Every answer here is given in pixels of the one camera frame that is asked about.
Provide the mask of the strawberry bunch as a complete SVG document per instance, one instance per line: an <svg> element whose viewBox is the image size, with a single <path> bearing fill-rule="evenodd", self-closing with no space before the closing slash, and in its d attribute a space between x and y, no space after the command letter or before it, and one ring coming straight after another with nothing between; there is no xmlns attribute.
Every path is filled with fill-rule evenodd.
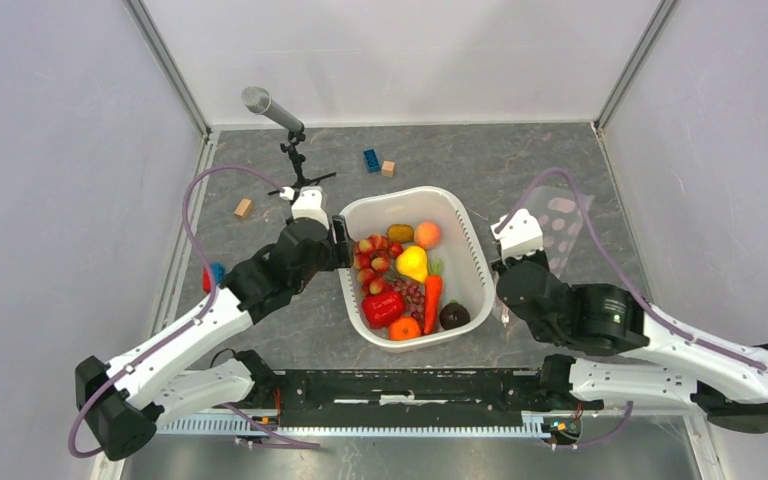
<svg viewBox="0 0 768 480"><path fill-rule="evenodd" d="M402 291L405 281L396 270L396 259L403 253L401 243L382 234L372 234L354 247L353 268L362 297L388 291Z"/></svg>

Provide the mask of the yellow pear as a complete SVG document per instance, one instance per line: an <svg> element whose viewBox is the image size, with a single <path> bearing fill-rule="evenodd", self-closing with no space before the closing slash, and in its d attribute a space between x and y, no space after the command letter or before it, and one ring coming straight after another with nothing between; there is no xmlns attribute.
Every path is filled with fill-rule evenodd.
<svg viewBox="0 0 768 480"><path fill-rule="evenodd" d="M407 247L396 258L397 271L420 284L424 284L429 275L427 252L419 246Z"/></svg>

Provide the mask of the clear zip top bag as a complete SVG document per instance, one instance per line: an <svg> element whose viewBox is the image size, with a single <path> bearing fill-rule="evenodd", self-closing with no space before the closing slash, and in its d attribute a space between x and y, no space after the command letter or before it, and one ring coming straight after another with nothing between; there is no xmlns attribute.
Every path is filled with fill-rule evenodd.
<svg viewBox="0 0 768 480"><path fill-rule="evenodd" d="M589 195L578 200L573 192L561 188L549 186L534 188L514 213L518 209L525 208L537 219L543 232L544 250L523 259L541 263L560 280L577 238L584 230L583 214L589 209L592 200L593 198ZM505 226L514 213L502 215L506 217L502 226ZM495 290L497 277L498 275L494 272ZM505 324L516 317L498 297L494 313Z"/></svg>

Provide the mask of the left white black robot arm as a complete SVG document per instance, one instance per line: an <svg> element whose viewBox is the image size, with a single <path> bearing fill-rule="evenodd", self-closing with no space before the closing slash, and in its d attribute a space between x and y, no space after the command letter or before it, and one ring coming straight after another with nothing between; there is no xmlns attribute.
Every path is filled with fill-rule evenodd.
<svg viewBox="0 0 768 480"><path fill-rule="evenodd" d="M78 416L67 445L76 458L127 458L155 435L171 410L162 390L225 339L286 307L319 272L349 267L354 242L344 216L293 219L278 239L238 263L193 311L109 361L75 368Z"/></svg>

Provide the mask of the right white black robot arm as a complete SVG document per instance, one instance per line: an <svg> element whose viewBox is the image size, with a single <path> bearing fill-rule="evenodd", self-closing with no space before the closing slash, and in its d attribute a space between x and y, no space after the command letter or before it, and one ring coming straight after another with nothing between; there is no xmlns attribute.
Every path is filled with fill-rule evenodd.
<svg viewBox="0 0 768 480"><path fill-rule="evenodd" d="M496 293L540 342L588 355L547 360L540 400L685 407L722 429L768 433L768 343L723 340L610 284L563 283L544 264L496 260Z"/></svg>

